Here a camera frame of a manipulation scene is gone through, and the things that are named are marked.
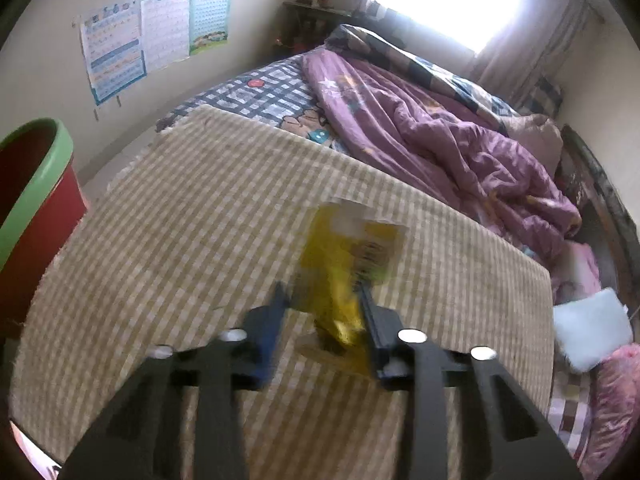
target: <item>plaid pillow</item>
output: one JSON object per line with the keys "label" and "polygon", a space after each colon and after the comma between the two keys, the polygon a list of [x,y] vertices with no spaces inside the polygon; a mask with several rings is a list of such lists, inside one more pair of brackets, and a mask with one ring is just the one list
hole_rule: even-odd
{"label": "plaid pillow", "polygon": [[591,375],[576,374],[560,354],[554,362],[554,384],[546,417],[580,465],[591,429]]}
{"label": "plaid pillow", "polygon": [[542,76],[518,110],[521,115],[543,114],[554,119],[562,104],[562,89]]}

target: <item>green trash can rim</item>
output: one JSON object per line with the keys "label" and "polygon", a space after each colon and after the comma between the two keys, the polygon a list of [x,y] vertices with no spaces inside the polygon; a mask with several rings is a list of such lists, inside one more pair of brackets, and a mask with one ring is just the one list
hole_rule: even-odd
{"label": "green trash can rim", "polygon": [[65,125],[57,119],[36,119],[24,124],[0,140],[0,151],[34,127],[53,128],[55,136],[49,151],[24,187],[18,200],[0,226],[0,270],[36,215],[47,196],[56,187],[71,160],[74,144]]}

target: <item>beige gingham tablecloth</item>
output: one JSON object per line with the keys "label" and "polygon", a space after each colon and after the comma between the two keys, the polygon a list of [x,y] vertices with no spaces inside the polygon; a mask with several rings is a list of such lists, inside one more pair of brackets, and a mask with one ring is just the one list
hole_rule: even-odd
{"label": "beige gingham tablecloth", "polygon": [[[497,349],[544,412],[554,338],[543,267],[381,171],[204,105],[156,141],[49,267],[18,350],[14,421],[63,461],[149,346],[203,345],[263,304],[275,280],[290,282],[314,208],[336,197],[408,227],[378,303],[445,348]],[[289,312],[270,387],[242,396],[251,478],[391,478],[404,397],[295,353],[311,331],[308,315]],[[448,405],[456,478],[455,392]]]}

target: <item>plaid fabric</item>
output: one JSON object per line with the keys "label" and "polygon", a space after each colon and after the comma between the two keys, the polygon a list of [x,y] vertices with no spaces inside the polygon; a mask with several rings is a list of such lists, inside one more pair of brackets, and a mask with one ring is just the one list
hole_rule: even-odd
{"label": "plaid fabric", "polygon": [[[203,106],[152,146],[47,269],[18,350],[14,420],[65,459],[150,345],[203,345],[263,303],[274,280],[289,282],[314,209],[337,196],[408,227],[376,300],[445,348],[497,349],[544,410],[554,335],[543,267],[381,171]],[[273,381],[242,396],[250,477],[391,478],[404,397],[297,354],[296,337],[312,330],[309,315],[289,312]],[[455,395],[452,478],[460,476]],[[190,418],[187,465],[192,430]]]}
{"label": "plaid fabric", "polygon": [[[324,111],[306,82],[300,67],[301,57],[302,54],[299,54],[245,72],[201,92],[160,119],[156,123],[156,131],[161,132],[173,126],[178,118],[207,104],[261,123],[279,126],[338,152],[348,153],[328,126]],[[316,127],[313,121],[308,120],[310,110],[317,113],[312,118],[313,121],[318,118]]]}
{"label": "plaid fabric", "polygon": [[556,358],[547,420],[578,465],[589,441],[590,402],[591,375],[575,374],[564,358]]}
{"label": "plaid fabric", "polygon": [[542,76],[519,111],[521,115],[543,114],[556,118],[562,105],[562,89]]}
{"label": "plaid fabric", "polygon": [[502,99],[489,94],[477,84],[399,49],[365,28],[339,25],[327,38],[325,45],[342,56],[365,59],[427,90],[456,99],[502,134],[506,134],[506,127],[500,118],[518,115]]}

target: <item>light blue cushion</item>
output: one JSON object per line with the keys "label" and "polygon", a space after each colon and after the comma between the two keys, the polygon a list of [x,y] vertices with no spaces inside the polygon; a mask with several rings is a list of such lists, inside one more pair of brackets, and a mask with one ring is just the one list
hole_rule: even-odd
{"label": "light blue cushion", "polygon": [[554,307],[556,341],[578,372],[587,372],[606,356],[633,341],[624,306],[611,288],[584,300]]}

